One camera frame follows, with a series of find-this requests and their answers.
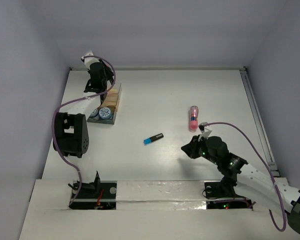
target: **blue and black marker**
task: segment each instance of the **blue and black marker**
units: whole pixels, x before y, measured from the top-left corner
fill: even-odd
[[[155,136],[152,136],[152,137],[149,137],[149,138],[143,140],[143,142],[144,142],[145,145],[148,145],[150,143],[153,143],[154,141],[162,139],[163,137],[164,137],[164,135],[162,133],[160,133],[160,134],[157,134]]]

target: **pink bottle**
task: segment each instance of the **pink bottle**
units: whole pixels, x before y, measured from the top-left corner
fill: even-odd
[[[199,109],[197,106],[192,106],[190,108],[189,130],[191,132],[195,132],[198,128],[198,113],[199,113]]]

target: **box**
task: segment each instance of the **box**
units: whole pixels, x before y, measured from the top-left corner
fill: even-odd
[[[103,103],[91,113],[87,122],[114,125],[119,108],[121,92],[121,83],[116,82],[113,88],[107,93]]]

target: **blue cap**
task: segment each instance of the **blue cap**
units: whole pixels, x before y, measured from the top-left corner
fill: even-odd
[[[143,140],[143,142],[144,142],[145,145],[152,143],[150,138],[147,138],[147,139]]]

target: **wall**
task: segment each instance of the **wall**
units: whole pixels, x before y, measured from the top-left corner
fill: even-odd
[[[242,67],[286,0],[36,2],[69,66],[94,50],[117,67]]]
[[[300,188],[300,0],[289,0],[248,68],[280,172]]]
[[[0,0],[0,240],[19,239],[69,72],[33,7]]]

